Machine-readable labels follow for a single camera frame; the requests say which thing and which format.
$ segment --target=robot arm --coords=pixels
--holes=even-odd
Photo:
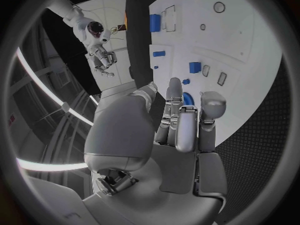
[[[80,8],[73,7],[69,0],[55,0],[48,8],[73,28],[74,35],[85,46],[95,69],[107,77],[113,77],[113,73],[105,70],[117,62],[117,57],[113,51],[106,51],[103,47],[110,40],[111,31],[104,29],[101,23],[84,17]]]

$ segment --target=blue semicircle object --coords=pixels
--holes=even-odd
[[[183,93],[183,105],[193,105],[193,106],[195,106],[193,97],[187,92]]]

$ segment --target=light strip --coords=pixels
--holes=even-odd
[[[69,171],[76,169],[84,169],[87,168],[88,165],[86,163],[76,163],[76,164],[43,164],[32,161],[25,161],[17,158],[17,163],[21,168],[31,171],[37,172],[61,172],[61,171]]]
[[[95,99],[92,95],[90,95],[89,97],[90,97],[90,99],[92,99],[92,101],[93,101],[97,106],[99,105],[99,103],[96,101],[96,99]]]
[[[35,72],[29,66],[28,62],[26,61],[26,59],[23,56],[19,47],[16,50],[16,54],[22,64],[22,66],[24,67],[24,69],[26,70],[28,75],[32,78],[32,80],[36,83],[36,85],[38,85],[40,87],[40,89],[42,89],[54,102],[56,102],[58,105],[62,106],[64,104],[64,102],[62,100],[60,100],[57,96],[55,96],[55,94],[52,91],[50,91],[50,89],[48,87],[46,87],[45,84],[42,83],[42,81],[38,78],[38,76],[35,74]],[[85,117],[80,115],[78,112],[74,111],[73,109],[70,108],[69,112],[71,114],[73,114],[75,117],[82,120],[83,122],[85,122],[91,126],[94,125],[91,121],[89,121],[88,119],[86,119]]]

